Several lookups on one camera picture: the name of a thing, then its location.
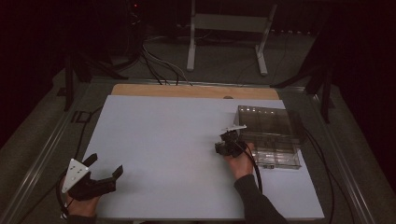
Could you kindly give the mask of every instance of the sleeve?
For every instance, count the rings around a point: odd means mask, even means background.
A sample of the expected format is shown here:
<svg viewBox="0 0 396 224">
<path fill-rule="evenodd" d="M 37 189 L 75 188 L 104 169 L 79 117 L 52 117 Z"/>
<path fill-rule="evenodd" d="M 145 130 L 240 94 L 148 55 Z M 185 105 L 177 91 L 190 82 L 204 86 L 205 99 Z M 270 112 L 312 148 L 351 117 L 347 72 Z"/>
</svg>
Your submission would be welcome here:
<svg viewBox="0 0 396 224">
<path fill-rule="evenodd" d="M 245 175 L 237 179 L 233 185 L 238 191 L 245 208 L 247 224 L 271 223 L 287 224 L 288 221 L 280 215 L 267 197 L 259 192 L 254 181 L 254 175 Z"/>
<path fill-rule="evenodd" d="M 96 217 L 68 216 L 67 224 L 95 224 Z"/>
</svg>

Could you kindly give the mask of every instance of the white board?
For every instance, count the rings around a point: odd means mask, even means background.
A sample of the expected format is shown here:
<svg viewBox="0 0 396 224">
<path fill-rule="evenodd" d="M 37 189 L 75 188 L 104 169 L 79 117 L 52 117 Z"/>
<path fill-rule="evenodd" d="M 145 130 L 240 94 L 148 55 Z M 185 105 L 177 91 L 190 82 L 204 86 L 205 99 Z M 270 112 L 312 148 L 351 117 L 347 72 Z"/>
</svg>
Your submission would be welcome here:
<svg viewBox="0 0 396 224">
<path fill-rule="evenodd" d="M 123 165 L 117 191 L 104 195 L 99 217 L 241 219 L 233 176 L 215 152 L 221 129 L 239 105 L 284 108 L 281 101 L 108 96 L 85 158 L 98 154 L 92 178 Z M 300 154 L 300 170 L 262 170 L 263 193 L 286 218 L 321 218 Z"/>
</svg>

